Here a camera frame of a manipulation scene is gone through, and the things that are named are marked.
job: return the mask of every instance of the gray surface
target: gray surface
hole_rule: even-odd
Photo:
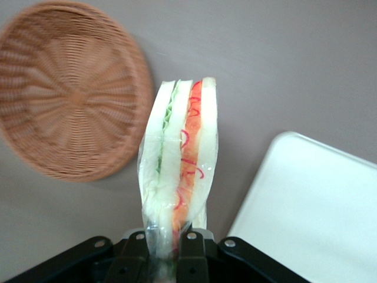
[[[0,1],[0,24],[36,1]],[[224,237],[275,135],[377,163],[377,2],[85,1],[129,30],[161,80],[215,76],[220,151],[208,228]],[[75,184],[0,141],[0,281],[94,235],[141,226],[136,162]]]

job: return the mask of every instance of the plastic wrap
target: plastic wrap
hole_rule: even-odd
[[[138,156],[143,220],[154,277],[174,276],[182,232],[206,228],[218,151],[216,82],[163,82]]]

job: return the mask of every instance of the wicker basket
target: wicker basket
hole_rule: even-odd
[[[132,38],[77,2],[26,9],[0,38],[0,125],[41,173],[87,182],[135,155],[153,102],[150,73]]]

